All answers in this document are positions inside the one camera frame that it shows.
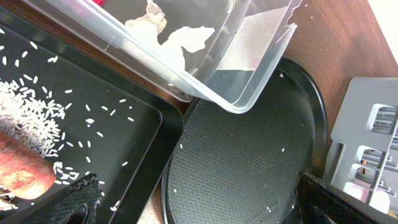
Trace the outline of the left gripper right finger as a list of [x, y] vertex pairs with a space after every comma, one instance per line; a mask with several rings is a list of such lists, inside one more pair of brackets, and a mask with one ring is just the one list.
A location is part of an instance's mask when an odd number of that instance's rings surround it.
[[392, 224], [392, 217], [312, 174], [301, 172], [295, 190], [303, 223]]

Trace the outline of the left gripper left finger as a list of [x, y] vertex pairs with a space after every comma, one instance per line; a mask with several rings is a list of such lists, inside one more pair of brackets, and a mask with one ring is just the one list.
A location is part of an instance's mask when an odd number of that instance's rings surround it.
[[42, 201], [2, 219], [1, 223], [95, 223], [100, 203], [98, 177], [88, 174]]

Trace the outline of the orange carrot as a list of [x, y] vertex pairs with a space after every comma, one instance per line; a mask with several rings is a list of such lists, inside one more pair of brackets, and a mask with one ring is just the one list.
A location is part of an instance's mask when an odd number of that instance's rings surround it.
[[37, 152], [1, 132], [1, 184], [16, 197], [33, 200], [55, 183], [52, 165]]

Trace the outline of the pink plastic cup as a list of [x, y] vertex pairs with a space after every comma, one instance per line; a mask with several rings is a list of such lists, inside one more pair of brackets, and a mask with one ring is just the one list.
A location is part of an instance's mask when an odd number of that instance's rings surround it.
[[[343, 192], [364, 203], [369, 196], [369, 190], [352, 183], [345, 183]], [[369, 205], [372, 208], [375, 208], [376, 210], [387, 214], [390, 206], [389, 195], [383, 190], [377, 190], [375, 193], [373, 193], [373, 198], [370, 200]]]

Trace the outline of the white tissue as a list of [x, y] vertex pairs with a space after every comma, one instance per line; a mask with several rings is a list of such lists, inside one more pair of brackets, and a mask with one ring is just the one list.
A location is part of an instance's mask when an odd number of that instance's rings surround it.
[[179, 70], [185, 70], [183, 51], [193, 54], [204, 49], [206, 40], [215, 32], [212, 27], [183, 26], [173, 31], [168, 39], [160, 44], [158, 36], [166, 28], [167, 20], [164, 12], [153, 0], [147, 0], [146, 13], [143, 16], [129, 19], [124, 25], [138, 42]]

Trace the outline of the red snack wrapper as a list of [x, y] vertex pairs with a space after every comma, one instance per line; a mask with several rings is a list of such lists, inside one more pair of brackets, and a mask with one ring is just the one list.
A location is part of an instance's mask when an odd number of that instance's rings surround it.
[[95, 4], [99, 5], [100, 7], [104, 6], [108, 0], [92, 0]]

